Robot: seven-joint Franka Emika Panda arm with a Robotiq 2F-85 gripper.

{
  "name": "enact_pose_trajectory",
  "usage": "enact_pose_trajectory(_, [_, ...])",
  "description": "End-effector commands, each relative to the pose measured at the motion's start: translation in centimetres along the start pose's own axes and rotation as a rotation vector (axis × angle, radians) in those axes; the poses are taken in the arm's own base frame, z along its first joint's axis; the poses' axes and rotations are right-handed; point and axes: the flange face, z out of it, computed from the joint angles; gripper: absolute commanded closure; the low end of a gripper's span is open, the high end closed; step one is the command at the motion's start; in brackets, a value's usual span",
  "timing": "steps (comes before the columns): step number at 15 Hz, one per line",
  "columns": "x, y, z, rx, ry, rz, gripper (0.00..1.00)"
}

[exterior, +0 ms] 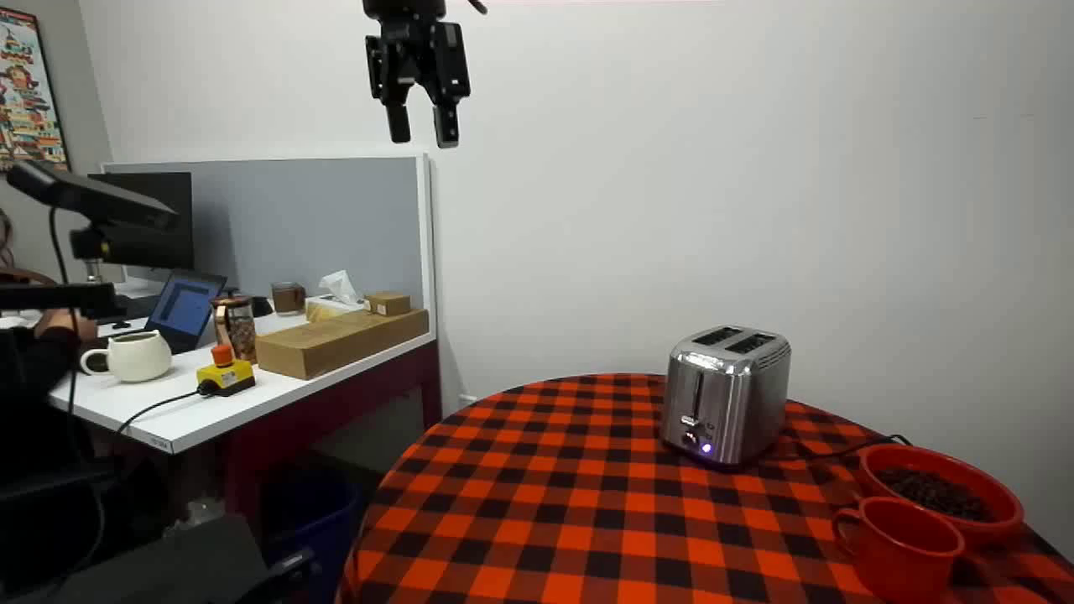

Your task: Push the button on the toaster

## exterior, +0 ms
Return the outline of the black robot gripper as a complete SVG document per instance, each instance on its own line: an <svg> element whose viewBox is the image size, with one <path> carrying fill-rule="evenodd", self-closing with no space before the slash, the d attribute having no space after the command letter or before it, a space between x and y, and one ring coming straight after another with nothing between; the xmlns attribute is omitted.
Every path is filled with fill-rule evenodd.
<svg viewBox="0 0 1074 604"><path fill-rule="evenodd" d="M389 140L410 140L406 89L420 84L433 100L436 146L461 144L457 100L469 94L463 31L445 17L445 0L363 0L378 24L367 41L370 87L386 105Z"/></svg>

